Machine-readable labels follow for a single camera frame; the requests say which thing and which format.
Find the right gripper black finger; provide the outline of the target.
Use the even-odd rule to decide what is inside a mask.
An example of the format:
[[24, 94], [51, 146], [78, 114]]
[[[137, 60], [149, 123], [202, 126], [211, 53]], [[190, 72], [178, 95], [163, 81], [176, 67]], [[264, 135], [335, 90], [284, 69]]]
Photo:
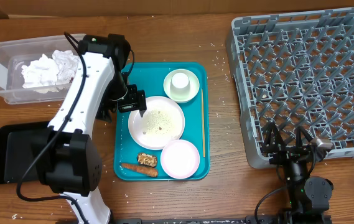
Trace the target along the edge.
[[[307, 144], [302, 142], [302, 138], [307, 141]], [[311, 149], [310, 142], [313, 140], [313, 137], [304, 129], [302, 126], [296, 127], [296, 145], [297, 149]]]
[[275, 123], [269, 123], [265, 131], [266, 137], [261, 146], [261, 152], [279, 152], [286, 150], [286, 143]]

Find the white paper cup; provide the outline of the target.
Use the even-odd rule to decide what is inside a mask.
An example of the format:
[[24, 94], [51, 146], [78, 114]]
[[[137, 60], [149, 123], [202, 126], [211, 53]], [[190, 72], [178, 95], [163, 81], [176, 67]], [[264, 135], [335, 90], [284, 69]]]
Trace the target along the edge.
[[190, 91], [189, 77], [182, 72], [175, 73], [171, 78], [170, 92], [177, 97], [184, 97]]

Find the pale green bowl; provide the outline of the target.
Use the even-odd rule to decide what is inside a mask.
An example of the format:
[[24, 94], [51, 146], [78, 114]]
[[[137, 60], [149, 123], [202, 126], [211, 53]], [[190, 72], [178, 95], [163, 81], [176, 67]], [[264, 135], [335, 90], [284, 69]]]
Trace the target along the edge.
[[[175, 73], [178, 73], [178, 72], [185, 73], [189, 77], [189, 80], [190, 80], [190, 91], [184, 97], [177, 97], [176, 95], [173, 95], [170, 92], [171, 78]], [[176, 69], [176, 70], [169, 72], [166, 75], [166, 77], [164, 78], [163, 89], [164, 89], [164, 92], [166, 93], [166, 95], [171, 100], [174, 100], [176, 103], [187, 103], [197, 95], [197, 93], [200, 89], [200, 82], [199, 82], [197, 76], [193, 72], [191, 72], [190, 70]]]

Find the small pink bowl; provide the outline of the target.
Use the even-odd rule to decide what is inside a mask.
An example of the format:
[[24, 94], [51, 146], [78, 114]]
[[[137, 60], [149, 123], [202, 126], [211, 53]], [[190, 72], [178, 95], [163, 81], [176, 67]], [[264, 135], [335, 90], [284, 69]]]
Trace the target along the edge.
[[161, 152], [163, 171], [174, 179], [194, 175], [200, 165], [198, 149], [189, 141], [178, 139], [168, 143]]

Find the white tissue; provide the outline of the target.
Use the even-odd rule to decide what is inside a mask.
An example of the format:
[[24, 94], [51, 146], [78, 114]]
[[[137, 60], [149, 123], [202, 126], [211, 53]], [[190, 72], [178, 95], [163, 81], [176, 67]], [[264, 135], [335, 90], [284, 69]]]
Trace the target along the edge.
[[74, 79], [79, 65], [81, 65], [79, 56], [74, 55], [71, 50], [55, 50], [52, 53], [52, 58], [43, 54], [38, 60], [31, 61], [30, 65], [22, 66], [24, 78], [22, 87], [52, 86], [35, 91], [41, 94], [59, 92], [64, 87], [58, 86], [69, 84]]

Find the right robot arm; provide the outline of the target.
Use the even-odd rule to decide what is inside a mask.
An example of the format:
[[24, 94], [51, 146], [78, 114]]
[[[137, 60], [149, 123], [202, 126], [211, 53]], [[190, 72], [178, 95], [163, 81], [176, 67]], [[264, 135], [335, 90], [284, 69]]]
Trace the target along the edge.
[[265, 195], [254, 210], [256, 223], [261, 223], [259, 206], [268, 197], [286, 190], [289, 208], [283, 208], [271, 223], [331, 223], [324, 212], [329, 209], [333, 183], [323, 177], [312, 176], [316, 163], [325, 159], [332, 149], [328, 139], [313, 138], [302, 126], [296, 128], [296, 144], [288, 146], [275, 123], [265, 129], [261, 151], [270, 155], [269, 163], [283, 169], [280, 179], [284, 186]]

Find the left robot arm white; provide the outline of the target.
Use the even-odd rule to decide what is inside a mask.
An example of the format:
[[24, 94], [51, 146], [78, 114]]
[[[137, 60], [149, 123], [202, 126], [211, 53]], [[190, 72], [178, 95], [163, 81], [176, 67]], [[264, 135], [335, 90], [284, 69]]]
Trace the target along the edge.
[[122, 71], [134, 55], [123, 35], [65, 37], [82, 65], [55, 117], [33, 135], [34, 160], [26, 173], [35, 169], [40, 183], [54, 192], [40, 201], [67, 200], [79, 223], [112, 223], [98, 188], [102, 160], [92, 141], [93, 125], [96, 119], [111, 121], [116, 111], [144, 114], [145, 92], [130, 85], [129, 73]]

